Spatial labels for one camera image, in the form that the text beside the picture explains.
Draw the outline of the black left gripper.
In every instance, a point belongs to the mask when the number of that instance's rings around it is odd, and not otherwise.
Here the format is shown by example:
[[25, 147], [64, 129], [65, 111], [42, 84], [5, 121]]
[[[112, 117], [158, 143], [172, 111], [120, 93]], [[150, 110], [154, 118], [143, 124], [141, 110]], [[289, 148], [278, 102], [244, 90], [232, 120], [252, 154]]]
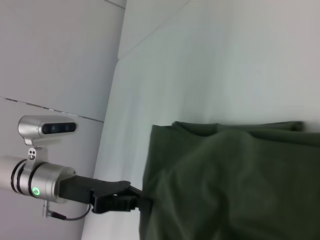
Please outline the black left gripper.
[[154, 203], [154, 199], [125, 181], [108, 182], [78, 175], [60, 181], [58, 196], [91, 205], [95, 214], [150, 210]]

